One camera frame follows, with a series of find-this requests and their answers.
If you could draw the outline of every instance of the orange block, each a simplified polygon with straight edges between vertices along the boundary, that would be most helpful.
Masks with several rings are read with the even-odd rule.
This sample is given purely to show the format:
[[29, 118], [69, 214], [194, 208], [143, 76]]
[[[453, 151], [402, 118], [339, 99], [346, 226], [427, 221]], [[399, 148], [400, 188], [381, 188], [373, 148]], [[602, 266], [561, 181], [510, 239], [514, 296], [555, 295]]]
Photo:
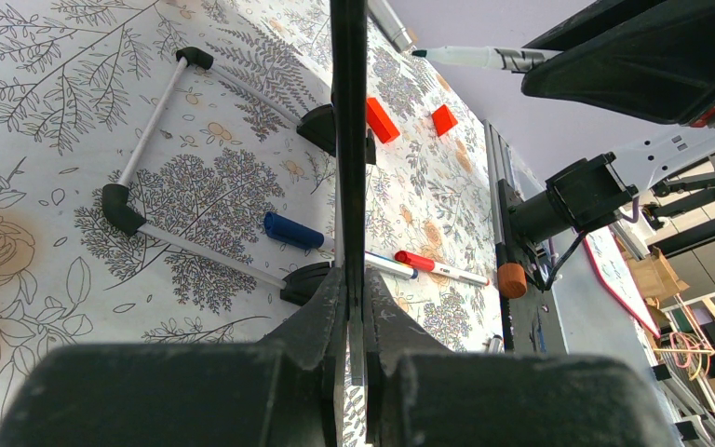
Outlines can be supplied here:
[[366, 99], [366, 121], [381, 142], [392, 142], [400, 133], [376, 98]]
[[445, 132], [451, 130], [453, 126], [459, 124], [459, 121], [456, 121], [456, 118], [453, 117], [453, 114], [445, 104], [442, 104], [434, 111], [432, 119], [434, 120], [434, 128], [437, 130], [438, 137], [441, 137]]

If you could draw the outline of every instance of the red border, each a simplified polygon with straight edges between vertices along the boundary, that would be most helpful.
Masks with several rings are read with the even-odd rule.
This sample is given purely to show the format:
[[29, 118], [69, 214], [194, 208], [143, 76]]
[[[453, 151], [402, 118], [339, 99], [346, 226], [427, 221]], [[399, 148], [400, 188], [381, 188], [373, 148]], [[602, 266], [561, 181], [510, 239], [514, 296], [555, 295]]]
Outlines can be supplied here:
[[613, 298], [615, 298], [615, 300], [620, 303], [627, 310], [627, 312], [631, 314], [632, 317], [634, 317], [634, 319], [636, 319], [641, 325], [643, 325], [645, 329], [652, 332], [656, 336], [656, 338], [661, 337], [662, 335], [659, 332], [659, 328], [655, 325], [654, 319], [651, 318], [651, 316], [649, 315], [648, 318], [650, 318], [651, 321], [645, 321], [645, 319], [639, 316], [637, 312], [632, 310], [632, 308], [627, 304], [626, 300], [624, 298], [621, 298], [621, 296], [615, 290], [613, 290], [612, 287], [610, 287], [610, 284], [608, 284], [604, 277], [601, 275], [599, 265], [596, 263], [596, 258], [593, 257], [593, 250], [590, 248], [590, 243], [588, 243], [587, 238], [583, 241], [583, 244], [585, 245], [585, 251], [587, 252], [587, 258], [590, 260], [590, 265], [593, 267], [593, 272], [596, 274], [596, 277], [599, 279], [601, 285], [604, 286], [604, 289], [606, 289], [613, 296]]

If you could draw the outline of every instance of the tablecloth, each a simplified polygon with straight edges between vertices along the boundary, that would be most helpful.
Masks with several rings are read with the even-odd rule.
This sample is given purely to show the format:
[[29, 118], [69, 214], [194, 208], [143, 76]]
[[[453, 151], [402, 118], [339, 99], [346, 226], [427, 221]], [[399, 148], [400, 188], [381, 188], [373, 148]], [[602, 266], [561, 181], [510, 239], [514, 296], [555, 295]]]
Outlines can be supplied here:
[[[173, 72], [173, 50], [215, 64], [301, 117], [330, 101], [328, 4], [274, 0], [0, 0], [0, 421], [49, 350], [102, 342], [261, 338], [297, 308], [279, 290], [103, 218], [115, 180]], [[401, 131], [366, 168], [367, 249], [493, 278], [483, 127], [426, 61], [369, 30], [369, 96]], [[430, 114], [459, 124], [438, 137]], [[279, 278], [328, 260], [269, 239], [267, 211], [333, 231], [334, 159], [217, 74], [189, 68], [130, 186], [152, 225]], [[385, 276], [449, 348], [502, 333], [497, 290]], [[86, 378], [79, 378], [86, 386]], [[362, 389], [345, 391], [344, 445], [362, 443]]]

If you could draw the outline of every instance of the wooden knob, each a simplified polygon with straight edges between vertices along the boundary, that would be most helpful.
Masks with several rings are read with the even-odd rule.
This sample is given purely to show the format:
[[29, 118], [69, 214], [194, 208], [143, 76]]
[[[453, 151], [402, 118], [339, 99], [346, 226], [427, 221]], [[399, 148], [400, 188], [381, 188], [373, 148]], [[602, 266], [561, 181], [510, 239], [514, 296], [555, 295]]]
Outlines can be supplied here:
[[524, 296], [528, 291], [525, 269], [519, 264], [503, 264], [497, 269], [497, 285], [500, 294], [508, 299]]

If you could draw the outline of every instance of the red marker cap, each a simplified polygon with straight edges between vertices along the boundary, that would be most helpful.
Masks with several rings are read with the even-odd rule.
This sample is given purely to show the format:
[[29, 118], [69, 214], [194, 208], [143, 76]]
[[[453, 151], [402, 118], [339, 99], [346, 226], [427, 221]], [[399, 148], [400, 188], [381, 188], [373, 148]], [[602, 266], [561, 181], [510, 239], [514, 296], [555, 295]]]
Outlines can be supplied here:
[[434, 261], [409, 251], [398, 251], [395, 258], [400, 263], [409, 265], [412, 268], [418, 268], [426, 272], [434, 270]]

